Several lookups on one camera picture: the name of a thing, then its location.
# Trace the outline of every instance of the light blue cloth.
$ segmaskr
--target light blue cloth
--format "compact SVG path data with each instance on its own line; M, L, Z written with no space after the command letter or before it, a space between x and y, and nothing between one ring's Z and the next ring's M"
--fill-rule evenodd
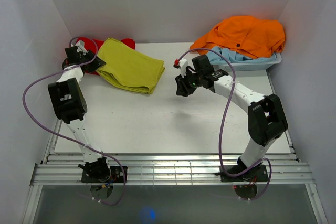
M270 61L277 60L276 54L272 54L270 58L251 59L247 56L237 53L236 51L232 51L226 47L221 48L219 46L215 46L212 48L212 50L219 52L230 63L256 64L256 63L263 63L263 62L270 62ZM223 60L220 56L218 56L214 52L209 51L206 55L208 56L211 65L226 64L225 60Z

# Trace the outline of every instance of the blue light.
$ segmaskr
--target blue light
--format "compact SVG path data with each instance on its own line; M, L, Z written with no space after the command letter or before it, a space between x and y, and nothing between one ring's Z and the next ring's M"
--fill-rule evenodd
M155 217L156 217L156 214L155 214L155 211L153 209L151 209L150 214L151 214L152 219L154 220Z
M155 223L156 213L153 208L143 207L139 212L140 220L143 224Z

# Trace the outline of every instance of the white table surface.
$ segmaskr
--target white table surface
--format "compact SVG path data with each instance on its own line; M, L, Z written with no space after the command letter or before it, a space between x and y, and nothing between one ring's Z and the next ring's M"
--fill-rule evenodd
M227 99L204 88L189 97L176 96L173 62L191 43L137 44L137 50L164 60L166 67L152 95L124 91L100 76L86 74L80 87L87 102L87 130L106 153L216 154L220 122ZM189 54L189 59L198 54ZM271 94L266 71L240 71L237 80L263 94ZM225 122L222 150L240 154L249 141L247 115L231 104ZM73 134L66 124L60 133ZM80 153L77 144L58 138L56 153ZM290 153L283 134L268 153Z

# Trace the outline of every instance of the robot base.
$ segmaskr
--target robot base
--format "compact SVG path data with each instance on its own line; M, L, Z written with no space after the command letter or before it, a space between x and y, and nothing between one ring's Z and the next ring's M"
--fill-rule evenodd
M224 166L225 170L231 174L234 174L233 170L235 169L235 167L236 166ZM243 174L239 177L228 177L223 173L223 170L221 167L219 170L220 170L220 173L216 173L216 175L221 176L222 182L248 182L255 176L257 176L256 182L267 182L268 181L268 174L267 174L265 165L260 165L258 167L255 167L249 172L247 172L246 174Z
M115 178L113 183L123 183L124 182L123 176L126 176L125 178L127 180L127 169L128 168L127 166L123 166L123 168L124 168L125 174L121 173L121 168L119 166L110 166L111 176ZM81 182L83 183L107 183L107 182L99 181L95 178L90 178L89 175L87 175L87 173L84 170L82 173Z

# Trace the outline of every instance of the red cloth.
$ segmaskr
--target red cloth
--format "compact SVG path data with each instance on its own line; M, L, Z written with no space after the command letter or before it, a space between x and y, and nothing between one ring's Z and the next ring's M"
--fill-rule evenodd
M81 40L84 42L84 45L85 45L85 49L86 50L91 50L94 54L96 54L96 47L94 45L94 43L90 40L90 39L87 39L87 38L78 38L76 43ZM98 46L98 50L99 48L104 44L104 41L101 41L101 40L96 40L96 39L93 39L93 41L97 44ZM122 39L120 42L123 42L126 46L132 48L132 49L135 49L135 41L133 39Z

